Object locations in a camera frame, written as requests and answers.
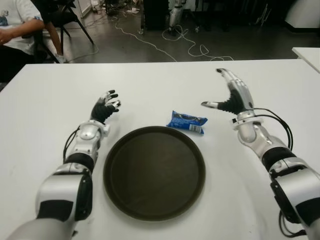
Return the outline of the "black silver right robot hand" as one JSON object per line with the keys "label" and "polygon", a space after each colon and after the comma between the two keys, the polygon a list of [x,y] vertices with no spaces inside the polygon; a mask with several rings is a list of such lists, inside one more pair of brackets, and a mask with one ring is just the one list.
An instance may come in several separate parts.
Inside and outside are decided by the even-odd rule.
{"label": "black silver right robot hand", "polygon": [[201,105],[203,107],[229,112],[234,115],[246,111],[253,112],[254,101],[245,82],[228,69],[217,68],[216,72],[225,79],[230,93],[229,98],[222,102],[203,101]]}

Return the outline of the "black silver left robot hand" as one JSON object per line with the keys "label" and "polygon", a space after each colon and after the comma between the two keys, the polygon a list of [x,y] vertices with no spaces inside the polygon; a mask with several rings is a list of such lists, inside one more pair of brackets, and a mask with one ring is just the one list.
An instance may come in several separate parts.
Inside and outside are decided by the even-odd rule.
{"label": "black silver left robot hand", "polygon": [[92,108],[90,120],[103,124],[113,113],[118,112],[121,106],[121,101],[116,99],[118,96],[114,89],[103,93]]}

